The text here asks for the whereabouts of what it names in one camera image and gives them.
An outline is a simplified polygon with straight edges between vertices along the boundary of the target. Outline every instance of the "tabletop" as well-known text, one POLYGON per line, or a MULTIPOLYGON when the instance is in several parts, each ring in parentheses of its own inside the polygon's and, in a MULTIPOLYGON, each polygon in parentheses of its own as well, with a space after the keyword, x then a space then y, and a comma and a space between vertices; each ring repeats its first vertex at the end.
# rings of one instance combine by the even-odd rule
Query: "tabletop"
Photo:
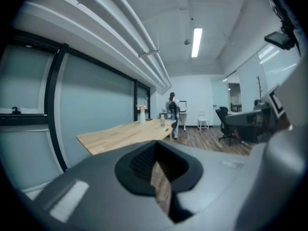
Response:
POLYGON ((160 120, 145 121, 144 124, 137 121, 76 137, 90 154, 96 155, 135 143, 163 140, 167 136, 171 139, 171 125, 174 122, 166 120, 165 127, 162 127, 160 120))

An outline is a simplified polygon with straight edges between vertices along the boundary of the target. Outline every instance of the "white shirt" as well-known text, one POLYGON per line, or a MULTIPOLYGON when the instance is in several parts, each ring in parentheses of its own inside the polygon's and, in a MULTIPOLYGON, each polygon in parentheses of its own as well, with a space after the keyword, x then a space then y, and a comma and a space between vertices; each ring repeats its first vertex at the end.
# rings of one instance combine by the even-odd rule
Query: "white shirt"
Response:
MULTIPOLYGON (((176 106, 177 106, 178 108, 180 108, 180 102, 179 102, 179 100, 177 100, 176 98, 173 98, 173 102, 175 102, 176 106)), ((170 104, 170 101, 169 101, 169 99, 168 99, 168 101, 166 102, 167 112, 168 112, 168 110, 169 110, 169 104, 170 104)), ((180 117, 180 113, 179 113, 179 111, 178 111, 178 112, 177 112, 177 118, 179 118, 179 117, 180 117)))

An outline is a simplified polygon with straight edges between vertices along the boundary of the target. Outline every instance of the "water bottle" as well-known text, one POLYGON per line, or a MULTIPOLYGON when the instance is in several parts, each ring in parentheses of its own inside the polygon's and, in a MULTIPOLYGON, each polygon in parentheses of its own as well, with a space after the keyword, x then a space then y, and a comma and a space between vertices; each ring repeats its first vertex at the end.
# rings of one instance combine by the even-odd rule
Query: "water bottle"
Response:
POLYGON ((175 120, 175 115, 174 115, 174 110, 172 110, 171 112, 171 121, 174 121, 175 120))
POLYGON ((160 126, 164 127, 165 126, 165 116, 160 115, 160 126))

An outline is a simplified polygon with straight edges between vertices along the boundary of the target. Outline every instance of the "white chair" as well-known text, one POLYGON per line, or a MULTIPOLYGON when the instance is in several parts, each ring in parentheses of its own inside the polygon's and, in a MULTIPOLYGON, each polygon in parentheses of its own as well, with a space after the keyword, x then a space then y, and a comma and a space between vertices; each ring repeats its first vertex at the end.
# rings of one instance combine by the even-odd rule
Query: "white chair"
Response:
POLYGON ((200 131, 203 128, 206 128, 207 130, 209 129, 209 120, 207 119, 205 111, 198 112, 198 128, 200 129, 200 131))

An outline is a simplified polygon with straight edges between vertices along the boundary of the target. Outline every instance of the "black office chair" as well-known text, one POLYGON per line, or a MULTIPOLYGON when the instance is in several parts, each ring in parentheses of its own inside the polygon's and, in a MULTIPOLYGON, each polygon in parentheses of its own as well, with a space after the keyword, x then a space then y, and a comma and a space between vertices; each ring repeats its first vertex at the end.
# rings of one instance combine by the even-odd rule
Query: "black office chair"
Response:
POLYGON ((219 109, 215 110, 216 114, 221 120, 220 130, 223 132, 223 136, 219 138, 221 139, 229 139, 229 146, 231 146, 232 139, 240 141, 234 134, 234 129, 226 123, 226 116, 228 115, 228 109, 226 107, 219 107, 219 109))

